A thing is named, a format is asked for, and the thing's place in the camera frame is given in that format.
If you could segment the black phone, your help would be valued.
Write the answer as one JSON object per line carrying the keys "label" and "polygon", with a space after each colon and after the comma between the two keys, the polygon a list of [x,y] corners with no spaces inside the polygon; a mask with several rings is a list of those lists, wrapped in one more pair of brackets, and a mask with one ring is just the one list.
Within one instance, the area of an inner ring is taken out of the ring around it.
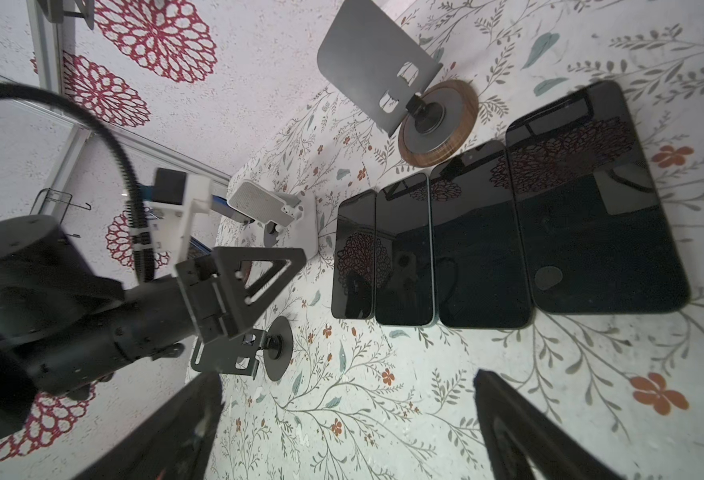
{"label": "black phone", "polygon": [[377,193],[376,320],[421,327],[434,317],[428,178],[415,173]]}
{"label": "black phone", "polygon": [[663,314],[690,286],[621,87],[599,81],[506,130],[536,306]]}
{"label": "black phone", "polygon": [[337,319],[373,315],[376,193],[341,202],[337,214],[331,312]]}
{"label": "black phone", "polygon": [[520,329],[532,317],[505,145],[465,151],[429,175],[440,322]]}

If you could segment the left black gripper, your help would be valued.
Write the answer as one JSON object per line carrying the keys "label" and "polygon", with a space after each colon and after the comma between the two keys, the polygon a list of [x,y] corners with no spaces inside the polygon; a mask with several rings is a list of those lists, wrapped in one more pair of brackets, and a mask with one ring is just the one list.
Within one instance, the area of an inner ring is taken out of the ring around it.
{"label": "left black gripper", "polygon": [[197,336],[212,342],[251,330],[305,265],[301,248],[215,247],[174,269]]}

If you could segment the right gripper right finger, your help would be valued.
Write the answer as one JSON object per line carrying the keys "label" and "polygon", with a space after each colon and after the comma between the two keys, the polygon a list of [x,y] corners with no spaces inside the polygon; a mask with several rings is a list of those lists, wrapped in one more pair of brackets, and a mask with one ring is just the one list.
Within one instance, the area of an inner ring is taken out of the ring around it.
{"label": "right gripper right finger", "polygon": [[481,434],[496,479],[616,479],[618,475],[582,448],[493,371],[474,378]]}

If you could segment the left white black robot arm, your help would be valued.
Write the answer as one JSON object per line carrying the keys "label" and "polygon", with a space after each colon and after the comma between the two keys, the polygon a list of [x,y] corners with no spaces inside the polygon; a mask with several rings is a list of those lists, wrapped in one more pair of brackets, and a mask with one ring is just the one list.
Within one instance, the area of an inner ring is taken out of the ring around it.
{"label": "left white black robot arm", "polygon": [[93,382],[143,358],[173,358],[182,342],[249,334],[306,262],[299,248],[216,247],[158,277],[156,242],[135,170],[113,133],[73,101],[0,83],[0,100],[63,110],[115,159],[127,193],[138,284],[96,275],[49,215],[0,221],[0,439],[21,431],[40,394],[85,399]]}

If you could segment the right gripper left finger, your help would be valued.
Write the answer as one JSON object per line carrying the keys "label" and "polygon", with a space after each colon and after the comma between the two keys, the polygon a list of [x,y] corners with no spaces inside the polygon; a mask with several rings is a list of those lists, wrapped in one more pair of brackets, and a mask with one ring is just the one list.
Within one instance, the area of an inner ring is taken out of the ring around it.
{"label": "right gripper left finger", "polygon": [[202,479],[223,411],[221,378],[202,373],[79,479]]}

